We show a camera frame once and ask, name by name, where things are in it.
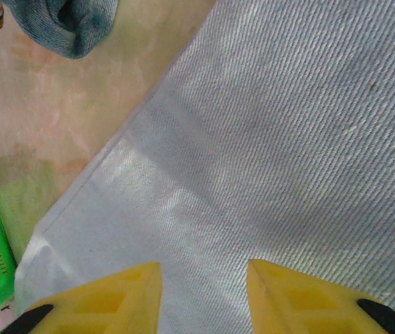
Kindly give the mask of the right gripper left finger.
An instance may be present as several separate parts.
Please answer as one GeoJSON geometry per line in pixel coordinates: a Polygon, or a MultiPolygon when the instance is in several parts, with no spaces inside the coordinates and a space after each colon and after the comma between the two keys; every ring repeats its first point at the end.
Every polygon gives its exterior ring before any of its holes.
{"type": "Polygon", "coordinates": [[[2,333],[156,333],[161,266],[146,262],[48,296],[2,333]]]}

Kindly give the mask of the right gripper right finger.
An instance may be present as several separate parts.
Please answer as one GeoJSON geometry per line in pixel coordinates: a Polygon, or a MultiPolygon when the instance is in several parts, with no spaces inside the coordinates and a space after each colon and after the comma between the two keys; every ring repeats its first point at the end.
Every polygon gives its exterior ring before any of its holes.
{"type": "Polygon", "coordinates": [[[247,294],[253,333],[395,333],[372,296],[266,260],[249,260],[247,294]]]}

